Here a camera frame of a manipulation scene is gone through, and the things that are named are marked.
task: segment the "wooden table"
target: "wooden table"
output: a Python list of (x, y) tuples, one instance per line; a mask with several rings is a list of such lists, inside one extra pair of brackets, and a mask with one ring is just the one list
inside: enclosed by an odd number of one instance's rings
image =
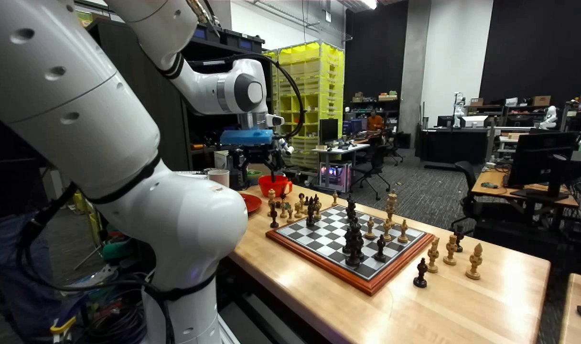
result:
[[(332, 194), (320, 194), (324, 206)], [(385, 217), (385, 210), (358, 204), (358, 212)], [(408, 219), (440, 237), (440, 271), (429, 273), (429, 286), (414, 286), (418, 256), (375, 296), (347, 284), (299, 254), (270, 240), (268, 206), (251, 215), (249, 229), (232, 258), (307, 323), (332, 342), (536, 342), (551, 263), (517, 250), (483, 242), (483, 280), (465, 277), (473, 246), (481, 240), (463, 238), (460, 265), (444, 265), (450, 231)]]
[[(513, 189), (513, 187), (504, 187), (504, 177), (505, 177), (505, 170), (504, 168), (490, 168), (490, 170), (484, 170), (475, 187), (473, 187), (473, 193), (475, 194), (486, 194), (486, 196), (500, 196), (500, 198), (526, 198), (521, 189)], [(547, 185), (542, 185), (542, 183), (532, 183), (532, 185), (526, 185), (528, 189), (534, 189), (534, 191), (547, 191)], [(557, 206), (563, 206), (563, 208), (580, 208), (576, 196), (565, 196), (565, 198), (559, 198), (557, 202), (553, 202)]]
[(580, 344), (581, 342), (581, 317), (578, 315), (578, 305), (581, 305), (581, 275), (572, 273), (567, 290), (565, 321), (561, 342)]

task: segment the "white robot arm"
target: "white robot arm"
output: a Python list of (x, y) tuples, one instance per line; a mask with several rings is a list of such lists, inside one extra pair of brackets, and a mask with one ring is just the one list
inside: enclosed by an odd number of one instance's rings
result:
[[(232, 95), (234, 78), (202, 76), (184, 61), (182, 68), (179, 63), (171, 68), (198, 22), (186, 1), (123, 3), (133, 3), (123, 17), (146, 51), (160, 68), (181, 72), (173, 82), (200, 110), (247, 108), (242, 95)], [(173, 24), (171, 36), (163, 38), (158, 24)], [(263, 112), (267, 87), (251, 65), (240, 61), (236, 80), (244, 68), (257, 74), (257, 82), (240, 87), (255, 103), (251, 110)], [(160, 128), (83, 30), (72, 1), (0, 0), (0, 118), (72, 177), (116, 227), (154, 246), (158, 269), (150, 288), (175, 292), (165, 300), (175, 342), (221, 342), (213, 277), (247, 227), (246, 202), (205, 175), (167, 168), (158, 152)], [(144, 303), (148, 340), (167, 342), (163, 307), (150, 294)]]

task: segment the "floor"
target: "floor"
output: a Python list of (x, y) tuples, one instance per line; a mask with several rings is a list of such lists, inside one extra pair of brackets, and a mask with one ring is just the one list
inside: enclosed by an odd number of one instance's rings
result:
[[(402, 164), (395, 166), (389, 162), (385, 166), (385, 177), (391, 181), (393, 189), (400, 196), (398, 214), (439, 227), (450, 227), (454, 219), (463, 215), (461, 198), (467, 193), (467, 183), (463, 173), (456, 170), (423, 168), (421, 160), (414, 156), (414, 151), (402, 151), (402, 154), (406, 156)], [(377, 189), (381, 189), (383, 200), (375, 200), (375, 194), (370, 187), (358, 189), (354, 193), (354, 198), (370, 206), (385, 208), (387, 185), (377, 177), (374, 183)], [(95, 237), (89, 231), (89, 221), (85, 215), (79, 215), (70, 208), (64, 208), (52, 219), (47, 235), (52, 248), (56, 275), (62, 282), (75, 280), (83, 275), (89, 275), (91, 271), (96, 271), (102, 265), (102, 261), (96, 256), (95, 259), (87, 261), (83, 267), (77, 267), (77, 263), (83, 258), (87, 258), (95, 248)], [(544, 311), (540, 342), (546, 344), (559, 342), (567, 280), (572, 269), (574, 265), (570, 263), (555, 263), (553, 267), (551, 290)], [(236, 305), (226, 307), (223, 315), (244, 342), (272, 342), (263, 334), (259, 334), (257, 326)], [(3, 319), (0, 319), (0, 342), (3, 344), (18, 342)]]

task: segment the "chess board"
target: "chess board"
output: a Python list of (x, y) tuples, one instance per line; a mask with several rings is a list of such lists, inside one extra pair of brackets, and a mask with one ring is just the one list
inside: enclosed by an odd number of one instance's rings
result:
[[(366, 235), (370, 215), (362, 212), (356, 214), (362, 233)], [(377, 238), (385, 233), (383, 223), (385, 217), (375, 217), (374, 233)], [(347, 227), (347, 208), (337, 206), (324, 210), (312, 229), (307, 225), (307, 217), (303, 217), (286, 227), (268, 231), (268, 237), (368, 294), (381, 290), (387, 280), (435, 240), (435, 235), (408, 227), (408, 242), (402, 244), (398, 242), (400, 229), (395, 225), (391, 229), (395, 238), (387, 242), (383, 259), (375, 258), (379, 252), (377, 238), (370, 240), (364, 237), (362, 261), (358, 265), (349, 265), (349, 254), (343, 250), (347, 244)]]

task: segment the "red object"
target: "red object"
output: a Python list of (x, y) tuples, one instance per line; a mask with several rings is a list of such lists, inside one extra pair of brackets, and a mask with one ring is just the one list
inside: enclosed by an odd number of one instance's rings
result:
[(276, 175), (274, 179), (272, 179), (270, 173), (268, 175), (261, 175), (259, 177), (259, 185), (261, 185), (261, 193), (265, 196), (268, 196), (270, 189), (276, 191), (276, 196), (284, 196), (284, 193), (289, 194), (293, 191), (293, 181), (289, 177), (286, 177), (286, 175)]
[(253, 212), (257, 212), (261, 208), (261, 198), (257, 194), (246, 194), (246, 193), (242, 193), (242, 196), (246, 196), (249, 214), (253, 214)]

